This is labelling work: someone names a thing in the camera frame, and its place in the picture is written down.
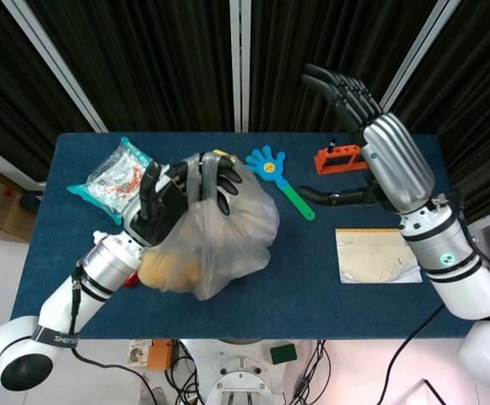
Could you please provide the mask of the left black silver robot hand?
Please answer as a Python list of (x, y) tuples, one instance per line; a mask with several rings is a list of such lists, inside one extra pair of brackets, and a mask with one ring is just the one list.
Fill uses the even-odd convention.
[[(161, 165), (156, 160), (148, 163), (137, 195), (130, 201), (122, 214), (123, 231), (119, 239), (124, 244), (136, 243), (140, 247), (160, 245), (170, 234), (188, 209), (186, 181), (192, 163), (182, 160), (177, 165)], [(220, 212), (230, 215), (229, 202), (219, 190), (237, 196), (236, 184), (242, 178), (234, 169), (235, 163), (228, 156), (217, 160), (216, 203)]]

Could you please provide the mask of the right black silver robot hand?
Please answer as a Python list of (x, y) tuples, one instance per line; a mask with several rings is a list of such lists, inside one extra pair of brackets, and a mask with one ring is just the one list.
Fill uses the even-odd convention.
[(410, 213), (428, 203), (435, 180), (421, 150), (359, 78), (307, 63), (301, 79), (335, 110), (369, 169), (366, 187), (320, 192), (300, 186), (297, 193), (302, 198), (324, 206), (380, 203), (394, 213)]

